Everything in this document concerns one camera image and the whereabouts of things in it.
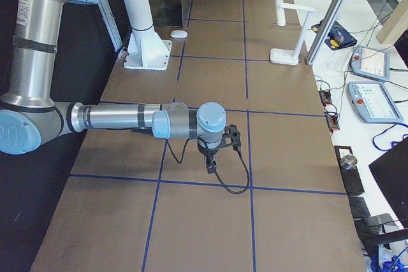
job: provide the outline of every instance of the blue cable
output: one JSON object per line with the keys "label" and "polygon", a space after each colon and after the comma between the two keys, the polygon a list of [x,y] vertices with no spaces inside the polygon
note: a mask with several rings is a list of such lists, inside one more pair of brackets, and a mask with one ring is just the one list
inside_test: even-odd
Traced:
{"label": "blue cable", "polygon": [[392,128],[395,127],[396,125],[401,125],[401,126],[406,127],[406,128],[408,129],[408,125],[406,125],[406,124],[393,124],[391,127],[385,129],[385,130],[384,130],[383,132],[381,132],[380,134],[375,135],[375,136],[372,138],[372,144],[373,144],[373,146],[375,146],[376,149],[378,149],[378,150],[380,150],[380,151],[383,151],[383,152],[390,151],[393,147],[395,147],[395,146],[396,146],[397,144],[399,144],[402,140],[404,140],[404,139],[406,139],[406,138],[408,137],[408,134],[404,134],[404,135],[402,135],[402,140],[401,140],[401,141],[393,140],[393,141],[391,142],[391,148],[389,148],[389,149],[381,149],[379,146],[377,146],[377,144],[375,143],[375,139],[376,139],[378,136],[383,135],[384,133],[388,132],[390,129],[392,129]]}
{"label": "blue cable", "polygon": [[408,247],[406,247],[405,249],[403,249],[401,251],[401,253],[398,254],[397,258],[394,259],[392,265],[390,265],[390,267],[388,268],[387,272],[391,272],[391,269],[395,266],[395,264],[398,262],[398,260],[400,259],[400,257],[402,256],[402,254],[404,254],[404,252],[408,250]]}

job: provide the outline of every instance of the white desk lamp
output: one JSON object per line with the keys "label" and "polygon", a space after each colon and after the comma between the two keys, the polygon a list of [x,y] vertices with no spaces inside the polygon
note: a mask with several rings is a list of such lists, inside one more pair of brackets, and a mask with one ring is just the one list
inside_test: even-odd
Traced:
{"label": "white desk lamp", "polygon": [[310,21],[315,8],[310,6],[298,6],[297,4],[284,3],[283,0],[275,0],[276,2],[276,21],[281,27],[286,25],[285,9],[304,10],[307,11],[305,22],[303,23],[298,43],[294,50],[276,49],[270,51],[270,61],[277,64],[297,65],[299,63],[299,53],[302,43],[305,39],[306,30],[310,27]]}

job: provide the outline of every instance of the white pillar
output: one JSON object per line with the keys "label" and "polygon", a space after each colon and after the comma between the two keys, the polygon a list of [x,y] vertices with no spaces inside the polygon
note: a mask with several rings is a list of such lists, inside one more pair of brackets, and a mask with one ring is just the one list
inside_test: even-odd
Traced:
{"label": "white pillar", "polygon": [[165,70],[171,41],[162,41],[154,31],[149,0],[124,0],[132,37],[124,66],[133,69]]}

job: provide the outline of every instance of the black monitor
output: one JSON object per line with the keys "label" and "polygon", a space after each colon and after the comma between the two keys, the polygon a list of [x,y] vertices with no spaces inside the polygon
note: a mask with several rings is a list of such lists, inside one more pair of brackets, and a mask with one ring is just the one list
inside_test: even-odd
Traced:
{"label": "black monitor", "polygon": [[370,164],[371,173],[405,229],[370,239],[372,244],[408,239],[408,138]]}

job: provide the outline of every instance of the white table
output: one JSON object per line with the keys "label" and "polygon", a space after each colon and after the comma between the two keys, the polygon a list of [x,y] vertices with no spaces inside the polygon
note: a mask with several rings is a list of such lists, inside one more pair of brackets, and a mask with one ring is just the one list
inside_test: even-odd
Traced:
{"label": "white table", "polygon": [[[324,18],[331,1],[332,0],[295,0],[295,3],[315,7],[316,13],[313,16],[312,24],[318,24]],[[304,11],[298,11],[298,17],[301,24],[303,24],[305,20],[305,15],[306,13]],[[373,25],[378,23],[377,17],[372,11],[370,5],[367,3],[367,0],[346,0],[340,10],[337,21],[349,32],[368,30],[372,28]],[[375,36],[380,29],[381,26],[374,30],[369,47],[377,49],[389,47],[389,45],[380,44],[376,39]],[[358,44],[367,45],[371,31],[367,35],[365,34],[365,32],[353,34],[353,36],[358,40]],[[315,37],[316,35],[312,30],[307,31],[305,44],[308,50],[310,49]],[[314,74],[320,76],[324,81],[328,82],[332,88],[341,87],[344,83],[343,71],[348,69],[347,65],[353,48],[354,47],[332,51],[328,46],[323,45],[313,65]],[[391,47],[387,49],[387,51],[390,53],[391,68],[406,69],[404,62],[400,58],[398,52],[395,50],[395,47]],[[408,87],[408,73],[391,72],[390,80]],[[355,76],[352,73],[348,73],[347,83],[350,81],[370,80]],[[395,101],[408,99],[408,91],[400,89],[390,83],[386,83],[386,88]],[[358,170],[365,189],[363,196],[371,215],[389,213],[396,220],[397,217],[378,188],[368,168],[368,165],[371,162],[376,160],[384,153],[377,150],[372,145],[373,136],[379,134],[390,125],[364,124],[352,109],[352,105],[347,96],[346,90],[344,91],[343,96],[341,96],[341,90],[332,91],[331,98],[334,105],[336,105],[338,109],[340,109],[340,105],[342,105],[339,122],[340,130],[335,132],[331,137],[333,145],[350,146],[353,149],[353,153],[358,159]],[[402,116],[405,118],[404,122],[407,122],[408,103],[400,103],[397,106]],[[382,148],[389,148],[390,141],[401,140],[402,134],[406,132],[408,132],[406,129],[396,127],[381,139],[379,138],[377,144]]]}

